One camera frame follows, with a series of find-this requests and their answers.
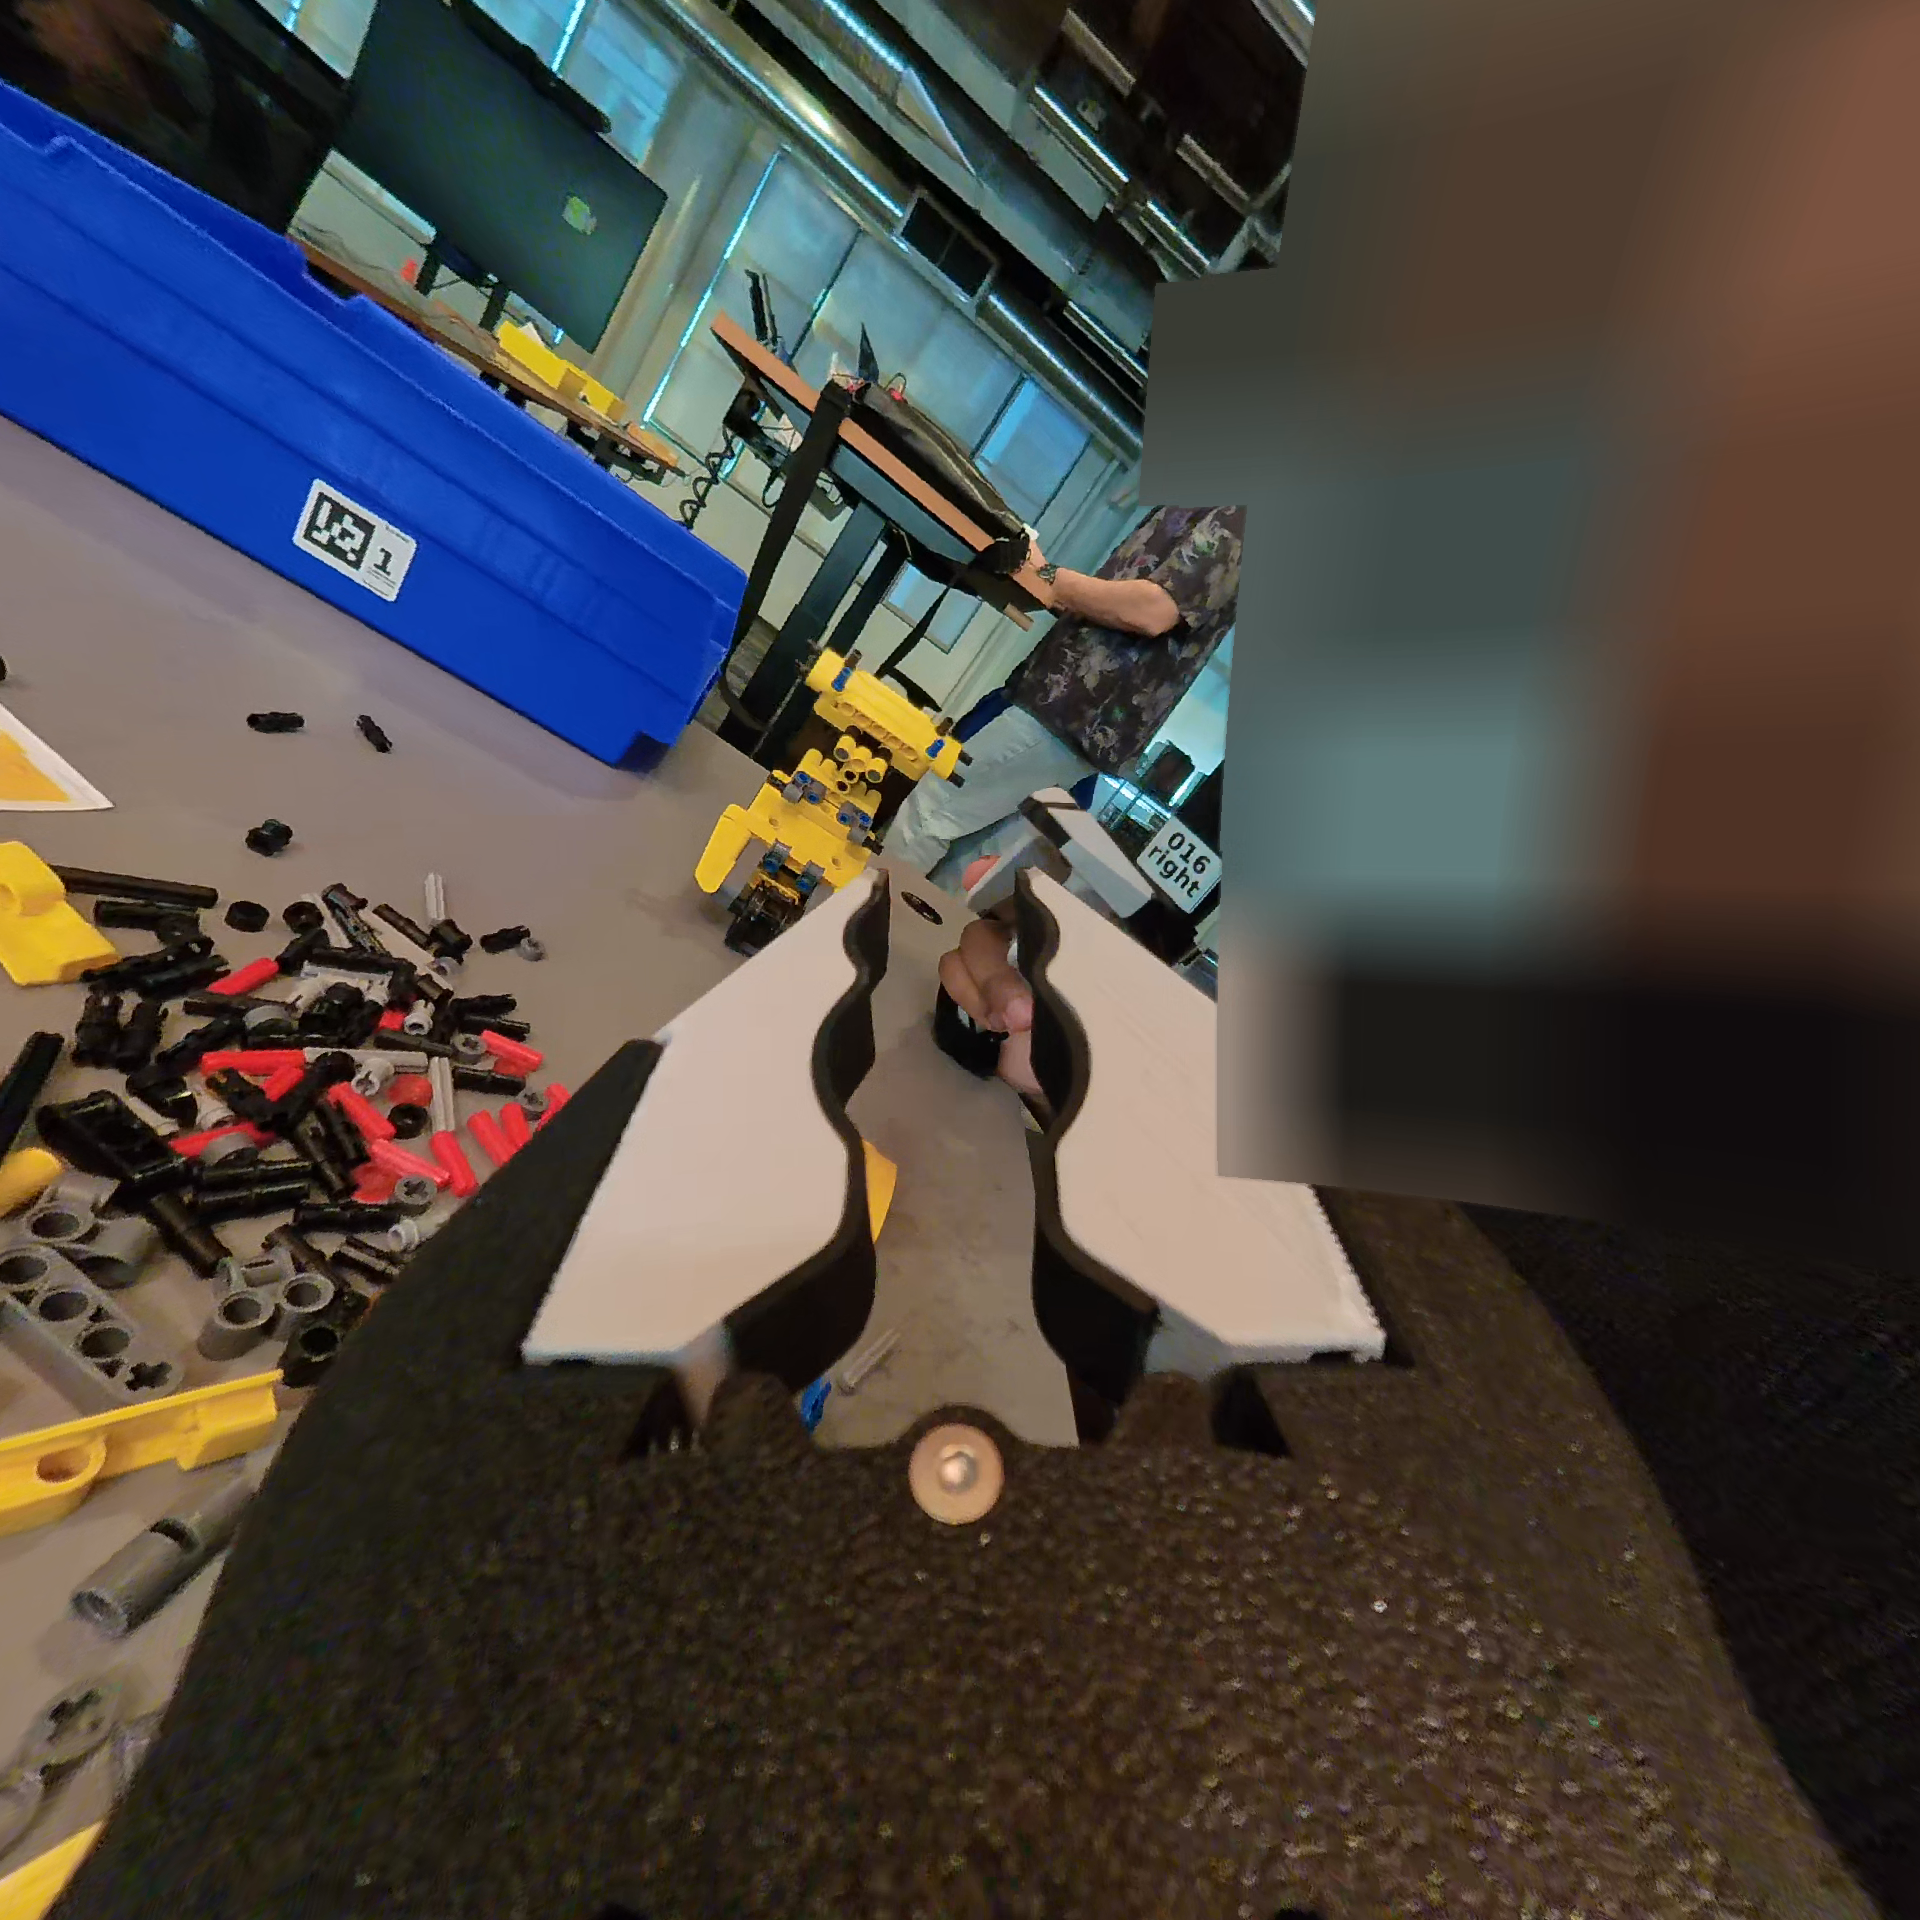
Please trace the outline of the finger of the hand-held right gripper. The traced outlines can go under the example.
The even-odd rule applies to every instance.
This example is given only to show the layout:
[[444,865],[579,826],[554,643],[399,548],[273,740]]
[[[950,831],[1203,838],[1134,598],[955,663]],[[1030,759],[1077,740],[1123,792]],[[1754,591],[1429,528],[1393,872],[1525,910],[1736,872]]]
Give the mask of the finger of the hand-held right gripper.
[[1134,859],[1123,859],[1072,792],[1030,792],[1022,821],[1030,831],[1030,872],[1105,908],[1109,916],[1134,916],[1147,908],[1147,875]]

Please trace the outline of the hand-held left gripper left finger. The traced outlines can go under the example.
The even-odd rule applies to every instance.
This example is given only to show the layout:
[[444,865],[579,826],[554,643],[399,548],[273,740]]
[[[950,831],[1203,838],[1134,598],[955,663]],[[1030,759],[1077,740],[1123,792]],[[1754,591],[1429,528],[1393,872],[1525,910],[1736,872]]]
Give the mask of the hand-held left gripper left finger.
[[671,1028],[525,1340],[528,1370],[832,1370],[874,1306],[866,1163],[892,886],[859,875]]

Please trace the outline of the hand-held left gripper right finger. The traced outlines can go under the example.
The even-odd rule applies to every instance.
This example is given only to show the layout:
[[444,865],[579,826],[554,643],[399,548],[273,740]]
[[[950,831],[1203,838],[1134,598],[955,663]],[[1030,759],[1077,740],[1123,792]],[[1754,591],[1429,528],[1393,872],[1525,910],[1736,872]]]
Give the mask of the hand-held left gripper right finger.
[[1378,1362],[1388,1326],[1304,1184],[1230,1179],[1217,1005],[1053,875],[1022,875],[1030,1312],[1064,1370]]

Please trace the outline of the pile of small building pieces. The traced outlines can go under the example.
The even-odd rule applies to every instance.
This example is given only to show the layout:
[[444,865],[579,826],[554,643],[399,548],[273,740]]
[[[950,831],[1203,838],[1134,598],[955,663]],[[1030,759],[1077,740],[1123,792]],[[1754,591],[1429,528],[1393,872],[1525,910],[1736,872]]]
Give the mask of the pile of small building pieces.
[[354,886],[222,931],[205,910],[78,897],[117,969],[36,983],[5,1047],[5,1433],[280,1374],[269,1449],[95,1485],[5,1537],[5,1683],[95,1656],[36,1713],[5,1702],[5,1856],[78,1777],[136,1777],[160,1683],[117,1661],[222,1563],[293,1411],[377,1295],[562,1106],[515,996],[463,988],[470,939]]

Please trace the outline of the person's right hand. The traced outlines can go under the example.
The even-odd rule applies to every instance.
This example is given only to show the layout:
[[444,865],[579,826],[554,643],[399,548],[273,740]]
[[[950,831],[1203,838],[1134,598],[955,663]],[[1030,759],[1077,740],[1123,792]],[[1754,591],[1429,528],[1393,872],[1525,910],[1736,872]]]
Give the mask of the person's right hand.
[[941,996],[963,1015],[963,1060],[971,1078],[998,1078],[1016,1089],[1030,1110],[1047,1110],[1047,1089],[1030,1078],[1030,988],[1022,969],[1006,958],[1016,921],[1006,916],[971,916],[963,944],[941,957]]

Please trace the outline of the yellow toy forklift model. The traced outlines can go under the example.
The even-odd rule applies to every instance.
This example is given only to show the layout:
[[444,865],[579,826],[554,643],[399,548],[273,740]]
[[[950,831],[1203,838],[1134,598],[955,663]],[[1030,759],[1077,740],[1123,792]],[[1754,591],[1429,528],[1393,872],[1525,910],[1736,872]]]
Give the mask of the yellow toy forklift model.
[[701,891],[732,910],[732,957],[759,957],[817,891],[850,886],[899,804],[925,776],[963,783],[967,767],[955,725],[866,677],[859,650],[821,650],[805,707],[799,767],[765,770],[748,810],[732,804],[692,865]]

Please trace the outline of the black-legged standing desk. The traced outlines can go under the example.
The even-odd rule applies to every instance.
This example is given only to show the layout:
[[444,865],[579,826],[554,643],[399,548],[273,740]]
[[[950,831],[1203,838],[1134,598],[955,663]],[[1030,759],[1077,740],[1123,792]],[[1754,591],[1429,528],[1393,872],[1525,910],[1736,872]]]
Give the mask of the black-legged standing desk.
[[805,732],[805,679],[821,663],[827,636],[863,636],[866,613],[887,601],[899,573],[925,573],[971,601],[1030,627],[1053,613],[1053,582],[1030,567],[1006,567],[1022,542],[998,542],[955,491],[899,463],[874,437],[874,412],[850,404],[844,384],[808,390],[772,348],[759,348],[744,323],[715,319],[711,343],[732,354],[744,390],[725,422],[732,437],[748,437],[748,404],[776,406],[805,428],[805,445],[776,469],[776,503],[754,548],[754,573],[736,610],[736,643],[754,636],[759,601],[791,554],[805,512],[821,480],[841,489],[850,523],[817,567],[805,601],[754,663],[748,688],[732,694],[725,740],[754,755],[754,767],[776,767],[776,755]]

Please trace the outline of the black bag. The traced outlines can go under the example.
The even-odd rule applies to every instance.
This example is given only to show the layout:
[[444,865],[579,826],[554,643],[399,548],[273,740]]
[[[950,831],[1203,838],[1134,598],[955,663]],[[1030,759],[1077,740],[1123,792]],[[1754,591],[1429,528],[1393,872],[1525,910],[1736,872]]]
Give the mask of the black bag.
[[899,457],[941,503],[971,517],[983,528],[981,567],[998,579],[1016,579],[1028,567],[1028,523],[1016,503],[983,480],[983,469],[963,450],[950,428],[935,428],[925,406],[912,406],[887,384],[850,384],[850,422]]

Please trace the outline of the yellow long beam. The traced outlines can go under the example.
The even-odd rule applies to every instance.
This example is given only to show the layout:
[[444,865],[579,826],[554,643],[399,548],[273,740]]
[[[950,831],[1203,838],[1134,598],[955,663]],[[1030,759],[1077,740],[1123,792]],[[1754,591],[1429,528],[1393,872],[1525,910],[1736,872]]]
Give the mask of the yellow long beam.
[[205,1470],[269,1449],[280,1374],[216,1382],[0,1443],[0,1537],[60,1525],[95,1485],[176,1462]]

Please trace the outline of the yellow box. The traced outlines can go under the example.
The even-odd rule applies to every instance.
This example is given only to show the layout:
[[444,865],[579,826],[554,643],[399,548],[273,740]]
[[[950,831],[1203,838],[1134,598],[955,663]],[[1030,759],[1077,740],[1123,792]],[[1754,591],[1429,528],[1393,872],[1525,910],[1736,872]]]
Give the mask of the yellow box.
[[562,348],[539,343],[528,323],[494,326],[501,354],[515,360],[528,375],[539,375],[554,395],[591,406],[598,422],[623,428],[623,406],[606,384],[598,384],[584,362],[573,362]]

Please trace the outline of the yellow curved piece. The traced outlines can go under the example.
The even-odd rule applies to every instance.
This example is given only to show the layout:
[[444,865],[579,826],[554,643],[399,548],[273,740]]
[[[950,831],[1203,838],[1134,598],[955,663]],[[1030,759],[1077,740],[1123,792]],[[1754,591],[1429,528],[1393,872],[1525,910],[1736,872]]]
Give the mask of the yellow curved piece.
[[117,969],[117,944],[66,908],[60,875],[28,842],[0,842],[0,969],[12,983],[75,983]]

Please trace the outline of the yellow grey sticker sheet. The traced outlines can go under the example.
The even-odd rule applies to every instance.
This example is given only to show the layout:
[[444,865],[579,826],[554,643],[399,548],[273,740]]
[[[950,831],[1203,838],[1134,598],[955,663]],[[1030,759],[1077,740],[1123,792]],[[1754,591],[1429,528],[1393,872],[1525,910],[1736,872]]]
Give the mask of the yellow grey sticker sheet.
[[0,812],[101,812],[117,810],[36,732],[0,712]]

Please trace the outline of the wooden desk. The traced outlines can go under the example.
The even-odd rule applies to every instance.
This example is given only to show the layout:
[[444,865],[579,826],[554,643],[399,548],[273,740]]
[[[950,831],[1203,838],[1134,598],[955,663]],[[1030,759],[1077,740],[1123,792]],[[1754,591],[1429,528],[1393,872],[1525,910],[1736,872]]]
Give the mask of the wooden desk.
[[384,306],[398,323],[409,323],[416,337],[463,360],[505,404],[562,412],[564,437],[591,450],[598,469],[611,469],[642,489],[662,489],[683,477],[683,457],[662,437],[604,412],[584,395],[584,384],[562,390],[554,375],[528,370],[509,348],[501,348],[501,337],[484,337],[482,323],[454,319],[440,297],[420,297],[399,272],[368,266],[360,255],[329,255],[309,238],[299,238],[299,252],[325,288]]

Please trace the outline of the blue plastic bin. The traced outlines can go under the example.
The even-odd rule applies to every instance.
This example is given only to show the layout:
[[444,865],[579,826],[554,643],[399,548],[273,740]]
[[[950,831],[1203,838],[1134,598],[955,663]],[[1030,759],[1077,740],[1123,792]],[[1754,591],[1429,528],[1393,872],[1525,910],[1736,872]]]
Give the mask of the blue plastic bin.
[[748,579],[301,252],[0,93],[0,406],[604,767],[683,740]]

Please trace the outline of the black monitor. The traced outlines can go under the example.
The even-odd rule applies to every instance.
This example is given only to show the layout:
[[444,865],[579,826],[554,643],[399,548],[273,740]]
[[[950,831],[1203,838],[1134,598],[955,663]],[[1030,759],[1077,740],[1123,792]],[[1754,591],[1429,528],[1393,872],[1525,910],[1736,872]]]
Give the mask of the black monitor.
[[345,123],[345,71],[257,0],[5,0],[0,71],[269,232]]
[[579,348],[604,348],[671,206],[606,118],[470,0],[368,8],[334,152]]

